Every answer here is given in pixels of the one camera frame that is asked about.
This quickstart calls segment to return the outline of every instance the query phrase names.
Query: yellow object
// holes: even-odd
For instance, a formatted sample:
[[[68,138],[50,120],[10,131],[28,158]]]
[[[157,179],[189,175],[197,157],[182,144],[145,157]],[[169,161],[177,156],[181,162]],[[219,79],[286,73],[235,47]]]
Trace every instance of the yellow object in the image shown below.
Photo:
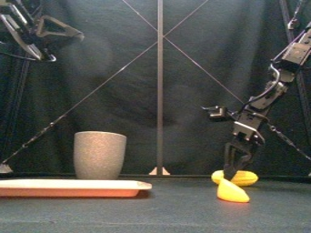
[[[233,202],[250,202],[246,191],[225,178],[221,180],[218,198]]]
[[[211,175],[211,180],[219,185],[223,179],[223,170],[215,171]],[[231,182],[238,186],[250,186],[258,181],[258,176],[251,171],[238,171],[231,179]]]

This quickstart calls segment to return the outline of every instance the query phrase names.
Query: black cable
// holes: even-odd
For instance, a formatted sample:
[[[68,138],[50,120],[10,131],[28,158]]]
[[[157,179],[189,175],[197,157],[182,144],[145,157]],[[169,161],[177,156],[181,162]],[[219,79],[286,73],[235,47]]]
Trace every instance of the black cable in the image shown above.
[[[16,59],[22,59],[22,60],[26,60],[26,61],[31,61],[31,62],[56,62],[56,57],[54,55],[50,55],[50,60],[36,60],[34,58],[30,58],[27,56],[18,56],[18,55],[12,55],[10,53],[6,53],[6,52],[0,52],[0,55],[3,56],[11,56]]]

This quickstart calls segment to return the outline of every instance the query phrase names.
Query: dark table surface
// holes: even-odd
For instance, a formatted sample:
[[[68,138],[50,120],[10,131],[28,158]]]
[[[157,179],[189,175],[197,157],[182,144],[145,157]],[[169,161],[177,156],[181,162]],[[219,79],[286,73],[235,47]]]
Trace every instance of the dark table surface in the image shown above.
[[[134,180],[135,198],[0,198],[0,232],[311,232],[310,183],[261,180],[234,203],[209,178]]]

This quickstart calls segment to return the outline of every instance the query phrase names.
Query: gray cup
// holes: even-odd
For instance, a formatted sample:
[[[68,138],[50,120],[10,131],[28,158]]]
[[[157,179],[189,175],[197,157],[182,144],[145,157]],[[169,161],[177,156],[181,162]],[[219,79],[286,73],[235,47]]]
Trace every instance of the gray cup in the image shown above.
[[[75,134],[75,174],[79,179],[118,179],[127,137],[100,131]]]

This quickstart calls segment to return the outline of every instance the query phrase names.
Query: metal rod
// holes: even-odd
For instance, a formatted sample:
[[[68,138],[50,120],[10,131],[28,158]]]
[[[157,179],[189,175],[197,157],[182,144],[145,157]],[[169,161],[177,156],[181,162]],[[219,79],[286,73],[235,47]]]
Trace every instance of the metal rod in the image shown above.
[[[163,0],[158,0],[157,174],[163,175]]]

